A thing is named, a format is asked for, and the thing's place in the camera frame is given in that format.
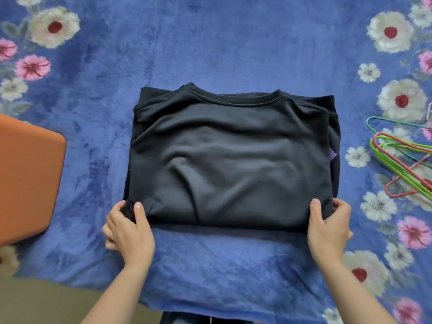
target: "ribbed neckline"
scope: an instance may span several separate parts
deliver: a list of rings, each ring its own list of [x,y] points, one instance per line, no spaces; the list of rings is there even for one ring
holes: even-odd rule
[[[213,103],[231,105],[236,107],[256,107],[272,103],[283,96],[281,90],[273,93],[240,93],[240,94],[214,94],[205,91],[194,83],[185,85],[192,93]]]

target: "beige floor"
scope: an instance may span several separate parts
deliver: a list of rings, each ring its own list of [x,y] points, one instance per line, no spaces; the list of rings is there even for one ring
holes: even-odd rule
[[[100,294],[45,281],[0,278],[0,324],[79,324]],[[138,305],[133,324],[157,324],[161,313]]]

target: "folded black shirt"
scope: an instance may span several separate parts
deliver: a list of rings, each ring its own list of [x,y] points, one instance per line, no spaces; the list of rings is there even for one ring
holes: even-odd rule
[[[142,88],[134,108],[122,213],[149,222],[305,232],[339,185],[334,97],[213,94],[192,83]]]

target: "blue blanket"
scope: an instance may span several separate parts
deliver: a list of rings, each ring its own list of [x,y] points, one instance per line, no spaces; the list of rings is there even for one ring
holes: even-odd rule
[[[430,8],[432,0],[0,0],[0,111],[59,132],[68,145],[52,223],[18,244],[18,275],[105,289],[121,270],[100,229],[122,197],[141,87],[280,88],[335,95],[339,197],[353,207],[355,234],[344,262],[399,322],[431,322],[432,203],[385,194],[391,174],[371,157],[365,127],[373,115],[425,121]],[[429,130],[376,127],[432,139]],[[429,167],[417,170],[432,180]],[[149,307],[340,323],[305,236],[153,229],[155,259],[140,298]]]

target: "person's left hand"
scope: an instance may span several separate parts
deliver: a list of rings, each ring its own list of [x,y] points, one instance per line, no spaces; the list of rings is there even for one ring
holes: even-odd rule
[[[107,216],[102,232],[107,237],[107,249],[119,250],[125,267],[149,268],[155,251],[155,239],[147,221],[143,205],[137,202],[133,207],[136,224],[124,217],[120,209],[125,201],[114,205]]]

